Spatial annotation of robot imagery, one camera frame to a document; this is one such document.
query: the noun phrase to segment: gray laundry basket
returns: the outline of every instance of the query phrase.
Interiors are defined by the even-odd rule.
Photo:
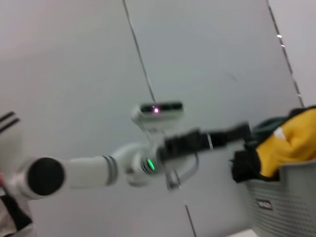
[[[282,166],[280,182],[241,187],[259,237],[316,237],[316,161]]]

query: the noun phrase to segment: yellow cloth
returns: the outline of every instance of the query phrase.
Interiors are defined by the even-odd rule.
[[[304,162],[316,155],[316,109],[292,117],[281,126],[284,137],[272,134],[256,151],[261,175],[273,177],[281,165]]]

